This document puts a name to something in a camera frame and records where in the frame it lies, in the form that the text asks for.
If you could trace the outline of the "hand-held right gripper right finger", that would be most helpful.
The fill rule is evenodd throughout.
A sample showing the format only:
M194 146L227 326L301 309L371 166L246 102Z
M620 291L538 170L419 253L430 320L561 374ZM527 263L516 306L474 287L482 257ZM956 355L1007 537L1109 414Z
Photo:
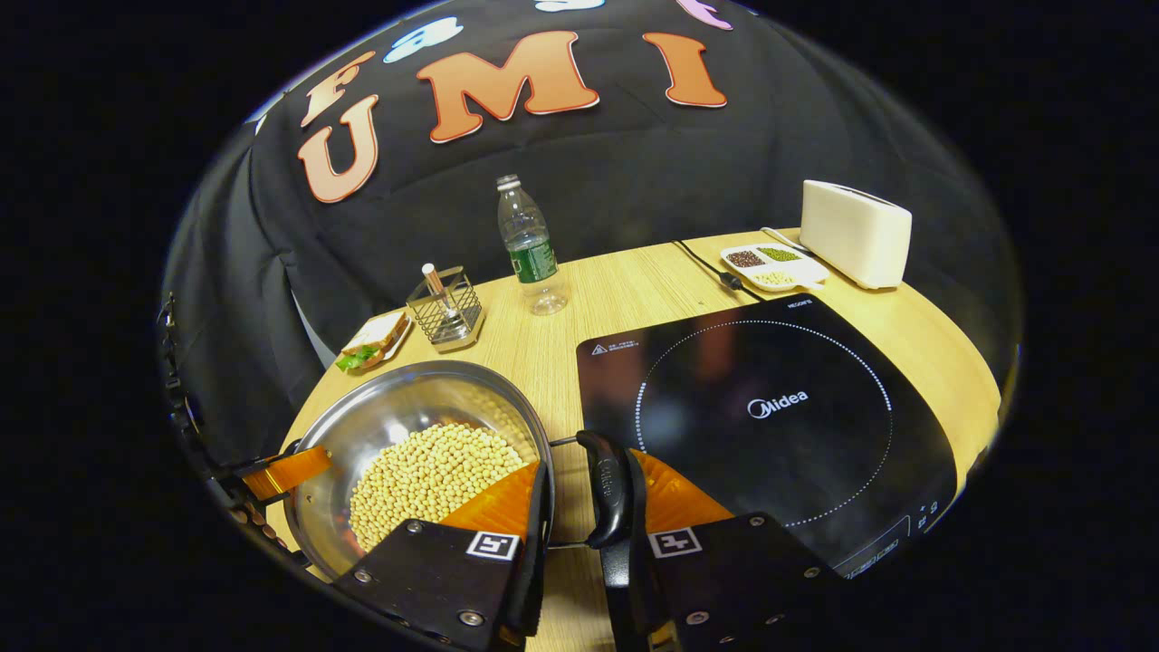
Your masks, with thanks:
M619 651L803 651L844 579L757 512L646 528L646 477L628 450L588 450L608 615Z

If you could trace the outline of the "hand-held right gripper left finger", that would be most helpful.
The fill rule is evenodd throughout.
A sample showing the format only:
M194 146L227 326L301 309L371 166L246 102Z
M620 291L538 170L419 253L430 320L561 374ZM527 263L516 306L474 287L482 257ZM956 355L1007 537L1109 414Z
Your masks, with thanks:
M525 532L408 520L331 586L376 618L400 628L407 649L522 651L535 636L553 488L532 478Z

